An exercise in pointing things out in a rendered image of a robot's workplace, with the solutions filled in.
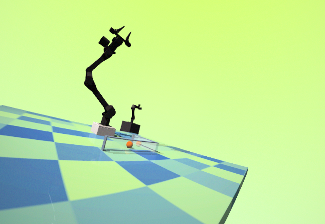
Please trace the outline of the low clear walls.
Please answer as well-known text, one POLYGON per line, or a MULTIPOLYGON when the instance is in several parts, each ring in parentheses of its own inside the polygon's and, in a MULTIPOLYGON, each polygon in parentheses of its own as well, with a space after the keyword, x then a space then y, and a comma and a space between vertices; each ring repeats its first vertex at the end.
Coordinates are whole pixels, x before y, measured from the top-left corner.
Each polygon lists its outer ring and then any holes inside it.
MULTIPOLYGON (((133 135, 132 139, 150 141, 133 135)), ((107 137, 104 151, 134 152, 134 153, 157 153, 159 143, 131 141, 107 137)))

